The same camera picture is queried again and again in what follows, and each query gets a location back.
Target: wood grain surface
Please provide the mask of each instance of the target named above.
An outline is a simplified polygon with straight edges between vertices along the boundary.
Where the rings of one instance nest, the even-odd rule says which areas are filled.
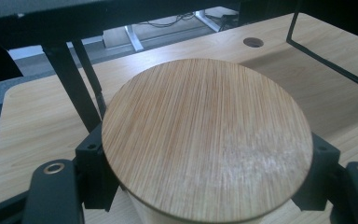
[[[201,223],[277,208],[302,184],[312,157],[310,127],[284,89],[207,59],[163,63],[126,83],[103,119],[103,148],[134,197]]]
[[[142,71],[169,61],[211,58],[238,63],[274,80],[304,111],[313,132],[341,151],[339,163],[358,161],[358,85],[285,42],[293,15],[93,65],[110,102]],[[247,47],[257,37],[264,46]],[[294,39],[358,75],[358,36],[300,14]],[[82,69],[80,73],[86,80]],[[88,135],[56,76],[10,89],[0,119],[0,202],[29,188],[33,171],[56,159],[71,160]],[[291,201],[264,216],[262,224],[327,224],[323,212],[301,212]],[[119,190],[109,213],[85,210],[86,223],[141,224],[126,192]]]

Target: round wooden lid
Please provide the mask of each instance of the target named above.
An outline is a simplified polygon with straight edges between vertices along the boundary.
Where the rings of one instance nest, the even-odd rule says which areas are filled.
[[[168,216],[244,221],[287,202],[312,158],[310,127],[275,82],[188,59],[143,71],[113,97],[103,148],[121,183]]]

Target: wooden disc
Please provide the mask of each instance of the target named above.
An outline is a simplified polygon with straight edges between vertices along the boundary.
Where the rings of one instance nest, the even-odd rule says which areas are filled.
[[[139,201],[202,223],[245,221],[288,201],[312,158],[310,127],[272,80],[189,59],[143,71],[114,96],[103,148]]]

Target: black wire frame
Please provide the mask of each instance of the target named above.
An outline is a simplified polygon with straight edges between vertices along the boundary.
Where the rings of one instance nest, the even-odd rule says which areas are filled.
[[[346,78],[348,78],[348,79],[350,79],[353,82],[358,84],[358,76],[356,76],[355,74],[347,71],[346,69],[336,65],[335,63],[327,61],[325,58],[319,56],[318,54],[316,54],[313,51],[307,49],[306,47],[298,44],[296,41],[294,41],[292,39],[292,34],[293,34],[294,29],[295,29],[296,20],[297,20],[298,14],[300,12],[302,2],[303,2],[303,0],[299,0],[297,2],[295,15],[293,16],[292,23],[290,24],[289,33],[287,34],[287,37],[286,37],[286,42],[288,44],[292,45],[293,47],[295,47],[296,49],[301,50],[302,52],[304,52],[305,54],[309,55],[310,57],[312,57],[313,59],[317,60],[318,62],[328,66],[329,68],[331,68],[331,69],[335,70],[336,72],[340,73],[342,76],[344,76],[344,77],[346,77]]]

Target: wooden desk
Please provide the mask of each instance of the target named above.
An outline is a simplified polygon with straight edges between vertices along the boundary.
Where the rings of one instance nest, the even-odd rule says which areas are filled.
[[[131,77],[156,64],[184,58],[239,63],[284,87],[311,129],[341,150],[340,163],[358,161],[358,85],[285,43],[292,16],[263,21],[168,47],[94,65],[107,103]],[[249,48],[246,37],[264,41]],[[358,74],[358,37],[301,15],[294,39]],[[88,132],[57,77],[24,83],[6,94],[0,122],[0,202],[27,190],[33,170],[45,161],[72,159]],[[109,214],[86,211],[88,223],[140,223],[119,191]],[[325,212],[300,212],[288,202],[262,223],[329,223]]]

